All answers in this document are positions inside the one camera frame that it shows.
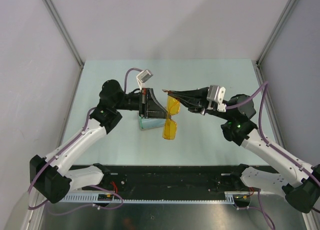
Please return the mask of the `grey glasses case green lining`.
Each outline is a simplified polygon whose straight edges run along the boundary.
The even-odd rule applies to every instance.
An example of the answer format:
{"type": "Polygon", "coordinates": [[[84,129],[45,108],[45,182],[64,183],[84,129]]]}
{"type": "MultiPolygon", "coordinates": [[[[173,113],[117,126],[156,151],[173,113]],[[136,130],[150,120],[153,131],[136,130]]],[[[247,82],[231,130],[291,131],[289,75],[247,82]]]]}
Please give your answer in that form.
{"type": "Polygon", "coordinates": [[[165,118],[145,118],[141,117],[139,113],[137,113],[139,128],[140,130],[151,130],[155,128],[164,127],[165,118]]]}

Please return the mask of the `light blue cleaning cloth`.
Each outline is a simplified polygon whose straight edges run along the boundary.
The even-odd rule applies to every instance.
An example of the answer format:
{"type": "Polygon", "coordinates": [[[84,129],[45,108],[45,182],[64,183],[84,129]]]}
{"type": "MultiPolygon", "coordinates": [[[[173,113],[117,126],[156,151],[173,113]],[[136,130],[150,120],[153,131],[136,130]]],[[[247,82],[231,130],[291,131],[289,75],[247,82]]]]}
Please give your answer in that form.
{"type": "Polygon", "coordinates": [[[165,124],[165,119],[142,119],[140,121],[140,128],[142,130],[153,129],[163,127],[165,124]]]}

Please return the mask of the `yellow sunglasses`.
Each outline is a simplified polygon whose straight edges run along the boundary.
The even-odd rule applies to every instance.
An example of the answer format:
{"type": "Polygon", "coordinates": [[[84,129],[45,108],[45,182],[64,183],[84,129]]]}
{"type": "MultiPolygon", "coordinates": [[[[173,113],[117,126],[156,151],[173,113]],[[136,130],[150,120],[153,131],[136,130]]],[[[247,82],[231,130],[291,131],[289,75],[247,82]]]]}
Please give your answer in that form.
{"type": "Polygon", "coordinates": [[[177,123],[172,120],[172,117],[180,112],[179,100],[168,96],[166,110],[167,114],[163,127],[162,137],[165,140],[174,140],[177,133],[177,123]]]}

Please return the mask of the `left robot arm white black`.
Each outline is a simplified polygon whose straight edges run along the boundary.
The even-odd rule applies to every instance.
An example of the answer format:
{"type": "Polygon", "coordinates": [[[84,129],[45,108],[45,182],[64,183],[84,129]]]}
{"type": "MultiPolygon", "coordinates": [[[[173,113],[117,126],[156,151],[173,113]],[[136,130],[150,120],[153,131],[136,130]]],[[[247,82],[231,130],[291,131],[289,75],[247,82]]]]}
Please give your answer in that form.
{"type": "Polygon", "coordinates": [[[104,190],[111,178],[100,164],[71,170],[74,162],[95,142],[107,136],[120,122],[121,110],[137,111],[141,118],[165,119],[167,110],[152,88],[125,93],[117,80],[106,81],[99,93],[99,103],[89,109],[84,126],[72,139],[46,157],[35,155],[29,162],[30,186],[50,203],[61,201],[71,190],[95,185],[104,190]]]}

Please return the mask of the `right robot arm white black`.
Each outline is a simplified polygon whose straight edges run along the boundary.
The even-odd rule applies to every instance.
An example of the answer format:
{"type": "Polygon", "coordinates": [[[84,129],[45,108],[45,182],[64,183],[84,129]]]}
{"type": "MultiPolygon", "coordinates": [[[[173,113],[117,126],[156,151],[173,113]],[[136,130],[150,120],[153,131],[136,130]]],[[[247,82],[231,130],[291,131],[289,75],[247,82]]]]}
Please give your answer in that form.
{"type": "Polygon", "coordinates": [[[252,96],[237,94],[225,100],[225,92],[217,85],[189,91],[165,90],[175,103],[192,113],[226,120],[221,125],[224,138],[276,170],[270,173],[241,164],[230,178],[235,190],[259,188],[283,197],[296,210],[309,213],[320,197],[320,167],[299,160],[263,134],[261,124],[251,120],[256,114],[252,96]]]}

